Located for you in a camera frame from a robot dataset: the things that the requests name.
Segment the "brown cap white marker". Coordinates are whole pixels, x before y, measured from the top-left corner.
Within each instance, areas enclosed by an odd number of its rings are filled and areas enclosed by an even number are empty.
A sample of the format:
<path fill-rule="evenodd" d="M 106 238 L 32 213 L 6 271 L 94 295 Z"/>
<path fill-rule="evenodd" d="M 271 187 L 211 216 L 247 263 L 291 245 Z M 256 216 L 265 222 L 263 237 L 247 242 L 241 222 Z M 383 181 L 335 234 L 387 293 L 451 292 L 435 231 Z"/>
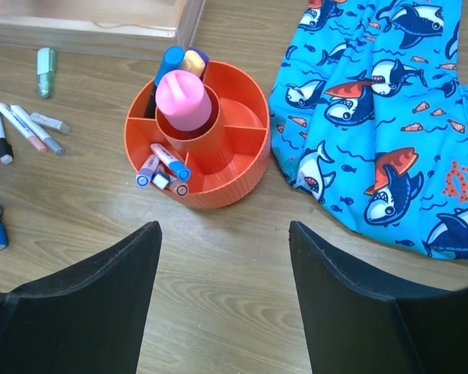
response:
<path fill-rule="evenodd" d="M 188 184 L 171 175 L 169 175 L 169 183 L 167 184 L 166 189 L 174 192 L 177 196 L 180 197 L 187 196 L 189 193 Z"/>

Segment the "pink cap marker tube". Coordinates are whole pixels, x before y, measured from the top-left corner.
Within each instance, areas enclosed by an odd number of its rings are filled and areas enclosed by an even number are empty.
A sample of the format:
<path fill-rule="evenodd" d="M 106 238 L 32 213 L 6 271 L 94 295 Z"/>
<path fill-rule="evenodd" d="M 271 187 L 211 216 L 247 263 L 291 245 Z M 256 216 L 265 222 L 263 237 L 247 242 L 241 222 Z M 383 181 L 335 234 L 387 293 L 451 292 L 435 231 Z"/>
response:
<path fill-rule="evenodd" d="M 162 77 L 155 100 L 170 125 L 184 132 L 199 129 L 212 113 L 211 99 L 203 82 L 195 74 L 180 69 Z"/>

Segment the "lavender cap white marker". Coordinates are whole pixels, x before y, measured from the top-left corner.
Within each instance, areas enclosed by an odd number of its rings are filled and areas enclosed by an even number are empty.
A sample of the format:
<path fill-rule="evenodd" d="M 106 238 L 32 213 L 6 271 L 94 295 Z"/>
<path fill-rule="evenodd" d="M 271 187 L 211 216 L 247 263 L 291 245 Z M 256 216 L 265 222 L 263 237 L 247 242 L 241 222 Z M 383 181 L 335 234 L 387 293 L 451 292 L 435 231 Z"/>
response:
<path fill-rule="evenodd" d="M 141 166 L 140 170 L 136 174 L 136 185 L 139 188 L 147 187 L 158 169 L 160 160 L 155 154 L 151 154 Z"/>

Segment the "black highlighter blue cap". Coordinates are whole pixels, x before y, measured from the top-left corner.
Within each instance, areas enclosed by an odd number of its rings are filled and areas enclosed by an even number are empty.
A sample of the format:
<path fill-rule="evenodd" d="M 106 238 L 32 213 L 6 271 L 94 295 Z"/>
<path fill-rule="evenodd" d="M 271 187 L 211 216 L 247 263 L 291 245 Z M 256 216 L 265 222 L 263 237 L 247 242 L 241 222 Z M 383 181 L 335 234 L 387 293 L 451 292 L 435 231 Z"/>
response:
<path fill-rule="evenodd" d="M 177 70 L 180 68 L 182 61 L 185 56 L 185 51 L 178 45 L 171 46 L 163 55 L 161 60 L 161 64 L 159 66 L 157 75 L 154 78 L 154 82 L 151 86 L 151 93 L 149 99 L 147 101 L 147 106 L 144 112 L 145 118 L 155 118 L 155 110 L 156 110 L 156 91 L 158 88 L 161 79 L 165 74 L 171 72 L 173 70 Z"/>

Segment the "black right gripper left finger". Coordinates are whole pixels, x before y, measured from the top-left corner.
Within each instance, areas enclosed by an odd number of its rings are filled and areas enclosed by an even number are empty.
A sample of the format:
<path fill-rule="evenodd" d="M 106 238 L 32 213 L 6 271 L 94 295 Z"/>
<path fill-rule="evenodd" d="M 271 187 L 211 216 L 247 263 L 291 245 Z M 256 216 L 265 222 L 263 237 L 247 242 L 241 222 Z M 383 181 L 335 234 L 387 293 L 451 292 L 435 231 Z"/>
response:
<path fill-rule="evenodd" d="M 135 373 L 161 251 L 149 222 L 111 247 L 0 292 L 0 373 Z"/>

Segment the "light blue cap white marker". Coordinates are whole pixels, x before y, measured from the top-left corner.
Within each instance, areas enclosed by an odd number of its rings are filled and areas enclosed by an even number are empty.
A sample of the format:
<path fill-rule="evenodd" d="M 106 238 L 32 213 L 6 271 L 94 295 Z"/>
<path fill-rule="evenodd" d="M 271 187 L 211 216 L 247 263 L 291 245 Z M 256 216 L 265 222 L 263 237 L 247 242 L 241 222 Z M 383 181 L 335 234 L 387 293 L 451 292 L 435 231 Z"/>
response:
<path fill-rule="evenodd" d="M 190 169 L 160 143 L 152 143 L 151 151 L 183 182 L 190 179 Z"/>

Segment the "dark blue cap whiteboard marker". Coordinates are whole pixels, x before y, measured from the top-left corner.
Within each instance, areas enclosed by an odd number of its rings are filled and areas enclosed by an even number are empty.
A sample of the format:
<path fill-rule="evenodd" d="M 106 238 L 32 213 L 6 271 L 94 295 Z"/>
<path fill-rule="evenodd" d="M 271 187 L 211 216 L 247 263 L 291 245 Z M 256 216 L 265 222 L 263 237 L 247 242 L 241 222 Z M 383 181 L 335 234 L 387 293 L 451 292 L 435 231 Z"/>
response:
<path fill-rule="evenodd" d="M 170 177 L 165 171 L 165 167 L 160 164 L 152 178 L 152 183 L 159 189 L 165 189 L 170 183 Z"/>

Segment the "black highlighter purple cap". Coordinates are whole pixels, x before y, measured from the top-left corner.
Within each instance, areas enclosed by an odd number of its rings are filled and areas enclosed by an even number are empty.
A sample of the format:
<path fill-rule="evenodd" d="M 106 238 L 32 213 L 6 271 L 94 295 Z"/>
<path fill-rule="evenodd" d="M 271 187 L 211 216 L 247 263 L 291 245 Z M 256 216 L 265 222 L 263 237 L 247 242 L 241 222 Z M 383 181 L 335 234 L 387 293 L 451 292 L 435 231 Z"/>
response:
<path fill-rule="evenodd" d="M 186 52 L 185 57 L 190 64 L 190 72 L 203 80 L 209 63 L 209 57 L 197 48 L 190 48 Z"/>

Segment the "peach cap white marker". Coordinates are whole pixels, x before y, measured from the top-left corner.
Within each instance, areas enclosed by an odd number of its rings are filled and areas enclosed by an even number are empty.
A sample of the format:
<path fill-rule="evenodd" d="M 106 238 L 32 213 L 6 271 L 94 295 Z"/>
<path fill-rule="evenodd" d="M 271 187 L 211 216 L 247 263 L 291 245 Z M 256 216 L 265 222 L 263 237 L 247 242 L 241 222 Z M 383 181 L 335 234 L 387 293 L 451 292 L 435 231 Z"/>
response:
<path fill-rule="evenodd" d="M 39 153 L 46 153 L 48 148 L 41 140 L 29 129 L 29 127 L 18 119 L 12 110 L 0 102 L 0 113 L 14 126 L 14 128 L 37 150 Z"/>

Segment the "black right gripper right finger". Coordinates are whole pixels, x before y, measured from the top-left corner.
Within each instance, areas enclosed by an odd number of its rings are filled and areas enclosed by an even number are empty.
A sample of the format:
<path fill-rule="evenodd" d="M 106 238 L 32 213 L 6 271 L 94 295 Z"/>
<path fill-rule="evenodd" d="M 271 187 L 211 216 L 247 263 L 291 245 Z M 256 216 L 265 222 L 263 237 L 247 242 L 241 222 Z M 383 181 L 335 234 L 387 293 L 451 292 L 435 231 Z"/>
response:
<path fill-rule="evenodd" d="M 315 373 L 468 373 L 468 287 L 387 273 L 289 226 L 292 272 Z"/>

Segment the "pink highlighter yellow cap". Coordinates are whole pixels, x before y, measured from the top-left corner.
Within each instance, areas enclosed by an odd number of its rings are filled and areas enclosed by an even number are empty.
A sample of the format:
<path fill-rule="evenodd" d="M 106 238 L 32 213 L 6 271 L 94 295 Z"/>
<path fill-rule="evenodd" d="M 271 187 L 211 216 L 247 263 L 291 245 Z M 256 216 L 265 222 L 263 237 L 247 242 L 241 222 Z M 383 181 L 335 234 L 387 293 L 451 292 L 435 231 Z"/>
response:
<path fill-rule="evenodd" d="M 206 69 L 206 62 L 200 54 L 194 50 L 186 51 L 184 59 L 180 64 L 180 69 L 191 72 L 198 78 L 202 79 L 204 70 Z"/>

